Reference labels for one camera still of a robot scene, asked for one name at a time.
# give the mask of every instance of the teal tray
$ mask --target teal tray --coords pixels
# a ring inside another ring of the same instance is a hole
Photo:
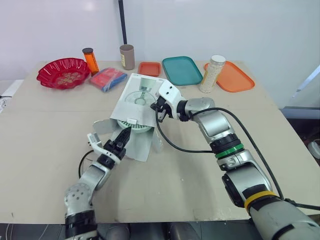
[[[162,65],[167,79],[174,85],[196,85],[202,81],[201,72],[188,56],[165,58]]]

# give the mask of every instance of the white bottle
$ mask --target white bottle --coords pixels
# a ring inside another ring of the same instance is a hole
[[[210,93],[217,77],[226,63],[226,58],[221,55],[213,55],[205,71],[203,79],[200,83],[200,91],[203,93]]]

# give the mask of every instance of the yellow ring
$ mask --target yellow ring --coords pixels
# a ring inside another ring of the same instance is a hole
[[[247,212],[249,212],[249,210],[247,209],[248,205],[250,203],[252,203],[252,201],[259,199],[263,196],[267,196],[267,195],[273,195],[273,196],[277,196],[273,191],[260,191],[257,192],[253,195],[251,195],[250,197],[248,197],[245,202],[244,202],[244,208],[246,209]]]

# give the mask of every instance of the green ring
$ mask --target green ring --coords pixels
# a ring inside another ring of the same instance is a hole
[[[219,159],[219,158],[221,158],[221,157],[224,157],[224,156],[226,156],[226,155],[228,155],[228,154],[232,154],[233,152],[235,152],[235,151],[237,151],[237,150],[239,150],[239,149],[243,149],[243,148],[244,148],[244,145],[243,145],[242,143],[240,143],[240,144],[237,145],[237,146],[234,146],[234,147],[232,147],[232,148],[229,148],[229,149],[227,149],[227,150],[225,150],[225,151],[223,151],[223,152],[220,152],[220,153],[216,154],[215,157],[216,157],[217,159]]]

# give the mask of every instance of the brown cylinder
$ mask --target brown cylinder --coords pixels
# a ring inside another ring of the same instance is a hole
[[[135,68],[135,50],[134,46],[125,44],[120,46],[121,63],[125,70]]]

